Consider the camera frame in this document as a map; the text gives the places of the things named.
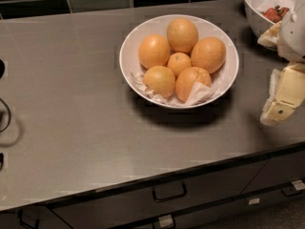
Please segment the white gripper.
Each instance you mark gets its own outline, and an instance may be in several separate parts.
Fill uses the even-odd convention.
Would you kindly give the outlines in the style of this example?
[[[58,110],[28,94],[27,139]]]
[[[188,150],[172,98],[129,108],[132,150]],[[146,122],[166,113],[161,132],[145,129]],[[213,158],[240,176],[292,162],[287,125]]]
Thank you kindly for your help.
[[[288,61],[305,62],[305,0],[296,0],[282,21],[263,32],[257,43],[277,47],[278,54]],[[304,100],[305,64],[289,63],[281,71],[274,69],[260,122],[266,126],[284,122]]]

